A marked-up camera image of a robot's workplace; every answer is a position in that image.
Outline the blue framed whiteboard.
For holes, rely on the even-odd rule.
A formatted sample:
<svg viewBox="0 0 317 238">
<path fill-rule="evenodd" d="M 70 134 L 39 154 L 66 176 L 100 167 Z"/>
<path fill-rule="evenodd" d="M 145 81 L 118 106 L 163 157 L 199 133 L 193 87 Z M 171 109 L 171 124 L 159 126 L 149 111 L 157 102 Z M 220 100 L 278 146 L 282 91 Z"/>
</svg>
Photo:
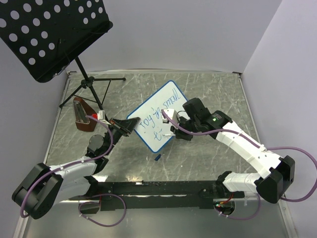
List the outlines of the blue framed whiteboard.
<svg viewBox="0 0 317 238">
<path fill-rule="evenodd" d="M 156 153 L 172 139 L 172 136 L 163 136 L 163 134 L 171 134 L 171 131 L 170 124 L 162 122 L 161 110 L 182 111 L 182 105 L 186 102 L 187 98 L 178 85 L 170 80 L 132 111 L 127 118 L 140 118 L 134 130 L 145 145 Z"/>
</svg>

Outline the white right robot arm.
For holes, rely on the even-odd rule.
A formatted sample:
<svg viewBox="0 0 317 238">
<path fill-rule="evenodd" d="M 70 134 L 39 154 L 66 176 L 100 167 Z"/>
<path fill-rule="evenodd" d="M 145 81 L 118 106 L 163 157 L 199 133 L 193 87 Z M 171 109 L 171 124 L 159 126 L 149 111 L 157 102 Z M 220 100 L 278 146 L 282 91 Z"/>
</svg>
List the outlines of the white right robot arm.
<svg viewBox="0 0 317 238">
<path fill-rule="evenodd" d="M 171 130 L 176 138 L 191 140 L 193 135 L 205 135 L 213 131 L 211 137 L 235 151 L 250 164 L 255 173 L 240 174 L 224 172 L 218 177 L 217 194 L 228 197 L 232 192 L 257 193 L 269 203 L 277 203 L 293 183 L 295 161 L 290 156 L 280 155 L 268 150 L 244 132 L 232 118 L 222 111 L 211 113 L 199 98 L 183 104 L 188 118 L 172 118 Z"/>
</svg>

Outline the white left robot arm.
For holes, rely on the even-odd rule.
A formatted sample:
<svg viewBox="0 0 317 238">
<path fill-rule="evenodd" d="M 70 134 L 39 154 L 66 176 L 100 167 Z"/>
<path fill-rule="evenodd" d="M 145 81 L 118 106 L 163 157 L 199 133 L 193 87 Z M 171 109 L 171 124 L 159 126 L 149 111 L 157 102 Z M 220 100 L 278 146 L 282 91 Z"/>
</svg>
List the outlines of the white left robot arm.
<svg viewBox="0 0 317 238">
<path fill-rule="evenodd" d="M 93 177 L 101 172 L 121 137 L 128 137 L 140 118 L 119 120 L 112 118 L 102 123 L 106 133 L 89 139 L 87 153 L 72 162 L 55 166 L 36 164 L 12 194 L 20 206 L 20 217 L 39 219 L 57 203 L 76 196 L 93 199 L 98 193 L 98 181 Z"/>
</svg>

